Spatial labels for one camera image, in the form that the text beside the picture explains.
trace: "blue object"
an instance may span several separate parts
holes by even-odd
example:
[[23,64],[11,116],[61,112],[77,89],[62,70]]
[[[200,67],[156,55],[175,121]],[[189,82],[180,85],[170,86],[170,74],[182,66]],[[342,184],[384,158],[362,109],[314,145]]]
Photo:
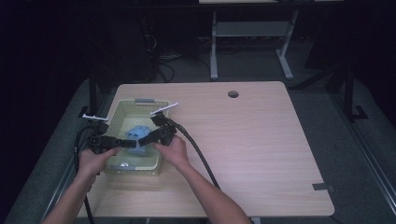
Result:
[[129,147],[128,152],[136,156],[146,156],[146,147],[139,146],[139,142],[137,140],[146,137],[150,132],[151,130],[149,129],[149,127],[141,125],[137,125],[128,132],[126,132],[125,134],[128,140],[136,141],[136,147]]

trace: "background table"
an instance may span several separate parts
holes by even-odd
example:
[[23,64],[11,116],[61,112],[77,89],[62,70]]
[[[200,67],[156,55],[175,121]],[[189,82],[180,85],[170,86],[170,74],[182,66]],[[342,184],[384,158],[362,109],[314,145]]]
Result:
[[[231,98],[229,91],[239,96]],[[121,85],[118,100],[152,98],[179,105],[171,118],[204,153],[222,190],[250,217],[330,216],[327,190],[281,82]],[[191,164],[209,179],[193,147]],[[163,163],[158,176],[101,173],[88,194],[96,217],[205,217],[189,185]],[[86,216],[82,208],[78,214]]]

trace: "human hand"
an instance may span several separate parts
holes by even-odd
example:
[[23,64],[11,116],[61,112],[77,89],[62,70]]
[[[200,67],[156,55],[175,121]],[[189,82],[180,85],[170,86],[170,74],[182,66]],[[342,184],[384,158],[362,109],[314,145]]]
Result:
[[90,149],[85,149],[79,154],[79,165],[77,177],[91,182],[95,182],[96,175],[105,169],[106,161],[115,156],[120,151],[120,147],[114,147],[102,153],[95,154]]
[[174,136],[169,147],[163,146],[159,143],[153,143],[153,146],[159,150],[163,154],[163,157],[177,169],[190,164],[187,157],[186,142],[177,135]]

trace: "plastic bin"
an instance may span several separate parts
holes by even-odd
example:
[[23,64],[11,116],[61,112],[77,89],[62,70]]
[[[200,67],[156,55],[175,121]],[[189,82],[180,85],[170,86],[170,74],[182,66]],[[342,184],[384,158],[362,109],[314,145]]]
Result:
[[[127,139],[126,133],[137,125],[148,126],[152,131],[158,127],[151,120],[151,111],[168,106],[169,102],[154,99],[127,99],[118,102],[113,118],[105,135],[119,139]],[[163,111],[168,117],[169,110]],[[146,156],[136,156],[122,148],[106,163],[105,172],[131,175],[158,175],[162,163],[162,155],[151,144],[146,146]]]

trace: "person's left arm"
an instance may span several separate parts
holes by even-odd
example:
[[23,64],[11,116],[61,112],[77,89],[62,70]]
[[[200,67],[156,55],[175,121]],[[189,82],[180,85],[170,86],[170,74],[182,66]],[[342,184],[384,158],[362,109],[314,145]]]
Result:
[[76,177],[42,223],[73,223],[87,192],[95,182],[96,175],[105,169],[106,161],[119,151],[119,148],[112,148],[107,152],[96,155],[89,149],[83,150],[79,155],[79,168]]

